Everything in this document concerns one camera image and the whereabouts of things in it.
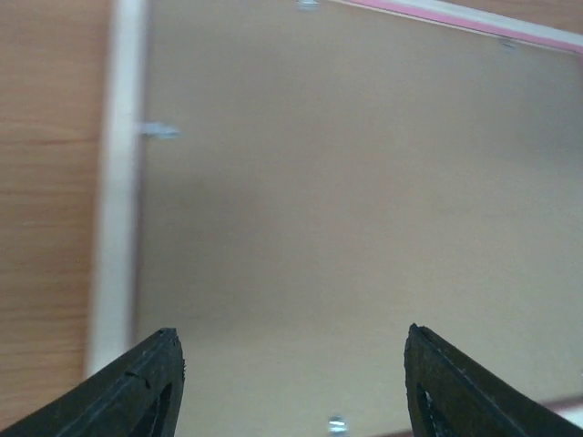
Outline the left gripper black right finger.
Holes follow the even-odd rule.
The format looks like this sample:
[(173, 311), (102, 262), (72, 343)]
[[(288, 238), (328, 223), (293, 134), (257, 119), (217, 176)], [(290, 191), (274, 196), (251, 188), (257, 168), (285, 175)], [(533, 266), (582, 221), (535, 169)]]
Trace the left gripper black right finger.
[(408, 411), (415, 436), (580, 436), (582, 429), (412, 324), (404, 346)]

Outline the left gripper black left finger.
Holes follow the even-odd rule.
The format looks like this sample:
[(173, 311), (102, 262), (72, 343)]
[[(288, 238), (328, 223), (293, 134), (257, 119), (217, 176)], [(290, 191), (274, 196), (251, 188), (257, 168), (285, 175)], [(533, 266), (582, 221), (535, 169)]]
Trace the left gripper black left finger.
[(178, 332), (156, 330), (3, 436), (173, 436), (186, 363)]

